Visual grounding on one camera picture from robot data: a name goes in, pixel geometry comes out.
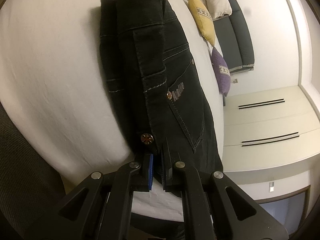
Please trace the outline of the black denim pants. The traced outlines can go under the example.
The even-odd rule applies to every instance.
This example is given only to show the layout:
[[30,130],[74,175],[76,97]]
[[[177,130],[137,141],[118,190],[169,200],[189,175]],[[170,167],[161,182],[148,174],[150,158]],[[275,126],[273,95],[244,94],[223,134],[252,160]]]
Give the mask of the black denim pants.
[[100,57],[122,133],[150,178],[165,181],[165,152],[222,171],[212,112],[168,0],[101,0]]

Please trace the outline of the black office chair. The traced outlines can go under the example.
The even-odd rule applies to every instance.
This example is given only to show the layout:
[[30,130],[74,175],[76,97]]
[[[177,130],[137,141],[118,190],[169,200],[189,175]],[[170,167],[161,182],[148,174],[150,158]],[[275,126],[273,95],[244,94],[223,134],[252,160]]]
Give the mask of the black office chair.
[[65,195],[60,174],[1,108],[1,239],[24,239],[29,226]]

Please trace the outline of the white wardrobe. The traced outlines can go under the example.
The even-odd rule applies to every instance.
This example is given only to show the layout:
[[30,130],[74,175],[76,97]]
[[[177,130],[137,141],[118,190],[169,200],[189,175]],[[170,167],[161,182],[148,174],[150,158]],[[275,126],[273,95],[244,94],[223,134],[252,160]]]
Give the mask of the white wardrobe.
[[238,184],[277,180],[319,161],[319,119],[298,86],[229,96],[222,163]]

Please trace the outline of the purple throw pillow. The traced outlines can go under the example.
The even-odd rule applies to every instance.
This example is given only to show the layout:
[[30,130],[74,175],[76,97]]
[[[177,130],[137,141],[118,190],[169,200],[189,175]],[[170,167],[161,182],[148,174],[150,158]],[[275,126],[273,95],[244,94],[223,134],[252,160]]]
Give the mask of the purple throw pillow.
[[227,63],[215,47],[212,49],[210,59],[219,87],[219,92],[223,96],[227,96],[231,87],[231,75]]

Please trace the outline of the white bed mattress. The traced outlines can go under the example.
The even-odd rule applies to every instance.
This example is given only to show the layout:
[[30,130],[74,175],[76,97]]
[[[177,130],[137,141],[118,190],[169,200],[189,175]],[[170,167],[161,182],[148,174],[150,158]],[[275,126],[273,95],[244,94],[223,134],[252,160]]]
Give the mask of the white bed mattress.
[[100,0],[7,0],[1,103],[36,152],[74,185],[133,158],[98,58]]

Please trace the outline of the dark grey headboard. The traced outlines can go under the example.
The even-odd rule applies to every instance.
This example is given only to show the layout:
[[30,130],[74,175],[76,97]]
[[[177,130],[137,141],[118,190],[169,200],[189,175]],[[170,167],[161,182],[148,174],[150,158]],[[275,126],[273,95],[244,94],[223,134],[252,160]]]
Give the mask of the dark grey headboard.
[[232,14],[214,22],[216,36],[231,74],[254,69],[254,50],[249,29],[237,0],[228,0]]

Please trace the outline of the yellow throw pillow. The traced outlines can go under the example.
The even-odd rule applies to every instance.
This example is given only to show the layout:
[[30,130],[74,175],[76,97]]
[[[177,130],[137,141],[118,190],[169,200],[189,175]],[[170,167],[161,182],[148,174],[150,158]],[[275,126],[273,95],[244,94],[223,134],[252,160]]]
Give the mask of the yellow throw pillow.
[[213,20],[206,6],[200,0],[188,0],[188,8],[201,35],[214,47],[215,29]]

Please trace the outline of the white wall socket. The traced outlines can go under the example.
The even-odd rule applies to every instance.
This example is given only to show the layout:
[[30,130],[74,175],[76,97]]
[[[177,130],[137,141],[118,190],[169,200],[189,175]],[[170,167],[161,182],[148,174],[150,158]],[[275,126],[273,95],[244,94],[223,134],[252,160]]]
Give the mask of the white wall socket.
[[274,181],[269,182],[269,193],[274,192]]

